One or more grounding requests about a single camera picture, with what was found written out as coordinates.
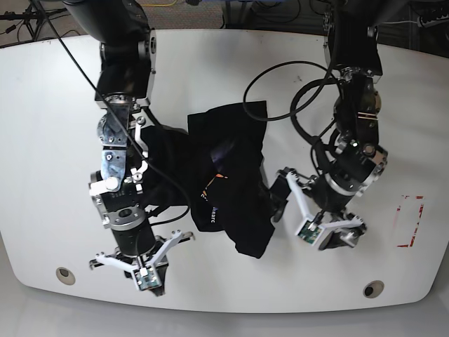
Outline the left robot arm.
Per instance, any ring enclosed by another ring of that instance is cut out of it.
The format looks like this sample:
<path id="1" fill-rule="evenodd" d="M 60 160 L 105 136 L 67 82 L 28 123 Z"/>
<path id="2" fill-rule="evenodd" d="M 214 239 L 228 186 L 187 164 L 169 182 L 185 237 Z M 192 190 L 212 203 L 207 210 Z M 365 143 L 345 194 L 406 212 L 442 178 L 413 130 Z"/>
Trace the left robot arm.
<path id="1" fill-rule="evenodd" d="M 141 206 L 190 206 L 202 232 L 225 232 L 243 255 L 261 258 L 293 195 L 312 199 L 319 212 L 305 216 L 297 235 L 320 251 L 354 247 L 366 224 L 347 204 L 383 172 L 379 144 L 382 74 L 377 25 L 394 1 L 334 1 L 326 14 L 326 75 L 305 84 L 286 117 L 309 144 L 314 176 L 293 168 L 274 184 L 262 179 L 262 143 L 271 117 L 265 101 L 243 100 L 187 118 L 186 133 L 165 126 L 144 130 L 155 167 L 146 172 Z"/>

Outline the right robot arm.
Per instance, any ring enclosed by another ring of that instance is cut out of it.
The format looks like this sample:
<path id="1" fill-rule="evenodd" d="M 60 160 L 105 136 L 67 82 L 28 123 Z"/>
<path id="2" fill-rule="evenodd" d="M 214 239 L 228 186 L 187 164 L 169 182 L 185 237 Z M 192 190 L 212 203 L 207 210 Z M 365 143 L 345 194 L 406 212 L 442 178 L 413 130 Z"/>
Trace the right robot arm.
<path id="1" fill-rule="evenodd" d="M 154 234 L 151 218 L 172 206 L 185 206 L 203 232 L 233 233 L 237 251 L 254 258 L 264 253 L 290 194 L 318 204 L 313 224 L 329 213 L 338 227 L 362 233 L 360 218 L 346 210 L 348 196 L 333 192 L 322 178 L 301 183 L 297 171 L 285 168 L 271 187 L 264 185 L 265 102 L 194 114 L 189 133 L 159 123 L 149 108 L 156 37 L 141 5 L 66 1 L 65 7 L 101 47 L 102 70 L 93 88 L 105 111 L 98 124 L 102 166 L 89 191 L 117 248 L 98 254 L 91 268 L 113 266 L 127 277 L 164 273 L 168 251 L 194 237 L 179 231 L 170 238 Z"/>

